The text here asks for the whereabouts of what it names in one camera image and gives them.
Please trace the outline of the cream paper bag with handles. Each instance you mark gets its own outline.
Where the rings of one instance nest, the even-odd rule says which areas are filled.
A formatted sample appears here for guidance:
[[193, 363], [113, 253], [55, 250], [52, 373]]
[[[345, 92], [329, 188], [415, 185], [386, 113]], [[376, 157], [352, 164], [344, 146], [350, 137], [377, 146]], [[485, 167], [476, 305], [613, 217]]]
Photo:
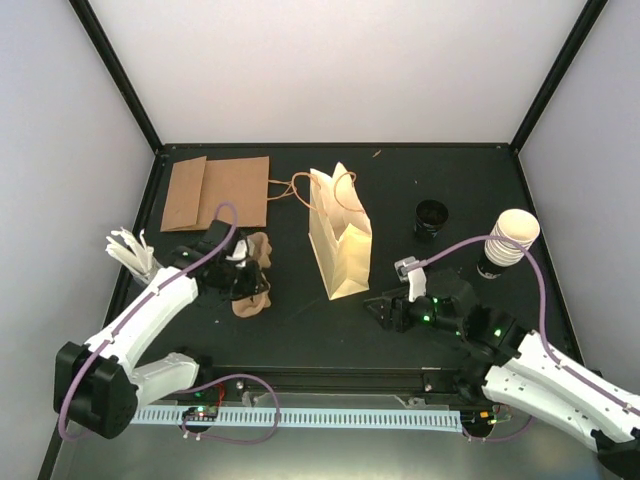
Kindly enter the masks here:
[[292, 176], [309, 179], [308, 237], [329, 300], [369, 289], [373, 231], [355, 183], [357, 174], [337, 163], [328, 175], [317, 169]]

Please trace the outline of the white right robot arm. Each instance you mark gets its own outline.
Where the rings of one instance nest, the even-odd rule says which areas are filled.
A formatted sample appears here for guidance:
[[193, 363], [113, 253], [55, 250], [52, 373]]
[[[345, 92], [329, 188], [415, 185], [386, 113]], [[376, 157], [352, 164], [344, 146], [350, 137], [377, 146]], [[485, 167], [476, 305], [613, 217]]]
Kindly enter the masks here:
[[558, 351], [508, 313], [481, 304], [447, 269], [404, 276], [405, 287], [364, 301], [385, 330], [421, 325], [468, 354], [446, 392], [471, 405], [507, 404], [553, 425], [595, 452], [622, 479], [639, 476], [638, 396]]

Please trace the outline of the brown cardboard cup carrier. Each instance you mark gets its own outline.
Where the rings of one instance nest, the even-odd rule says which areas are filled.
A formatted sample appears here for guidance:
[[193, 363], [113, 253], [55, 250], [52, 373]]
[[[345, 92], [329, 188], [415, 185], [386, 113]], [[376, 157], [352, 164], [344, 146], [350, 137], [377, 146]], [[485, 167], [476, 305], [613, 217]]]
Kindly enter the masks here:
[[264, 232], [256, 232], [247, 240], [252, 250], [245, 266], [238, 271], [230, 293], [232, 311], [239, 318], [256, 316], [271, 307], [271, 285], [265, 274], [271, 267], [269, 238]]

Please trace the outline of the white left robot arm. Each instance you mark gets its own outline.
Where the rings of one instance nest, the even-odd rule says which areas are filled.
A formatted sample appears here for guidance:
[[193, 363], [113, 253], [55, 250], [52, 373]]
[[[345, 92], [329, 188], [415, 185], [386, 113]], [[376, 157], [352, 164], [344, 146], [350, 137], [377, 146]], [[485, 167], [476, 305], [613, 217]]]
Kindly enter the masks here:
[[139, 360], [183, 309], [210, 290], [227, 296], [239, 317], [269, 307], [271, 252], [265, 233], [246, 234], [221, 220], [212, 221], [194, 246], [175, 248], [115, 320], [84, 343], [68, 342], [58, 351], [53, 406], [59, 429], [74, 422], [112, 439], [139, 409], [168, 395], [207, 397], [215, 384], [209, 357], [180, 348], [146, 365]]

